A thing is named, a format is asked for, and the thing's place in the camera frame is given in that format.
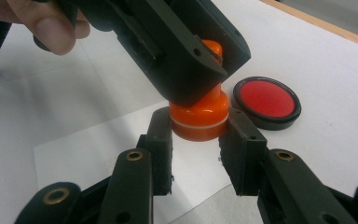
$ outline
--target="orange object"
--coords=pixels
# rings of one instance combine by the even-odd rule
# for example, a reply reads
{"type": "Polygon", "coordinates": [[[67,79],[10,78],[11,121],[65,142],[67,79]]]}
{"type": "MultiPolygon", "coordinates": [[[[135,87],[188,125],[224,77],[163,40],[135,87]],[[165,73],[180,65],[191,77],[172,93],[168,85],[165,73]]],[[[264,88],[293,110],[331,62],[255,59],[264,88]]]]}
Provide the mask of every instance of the orange object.
{"type": "MultiPolygon", "coordinates": [[[[212,40],[203,40],[216,55],[223,56],[222,47],[212,40]]],[[[170,102],[173,131],[190,141],[208,141],[220,136],[226,128],[229,100],[221,91],[221,84],[215,86],[201,100],[191,107],[170,102]]]]}

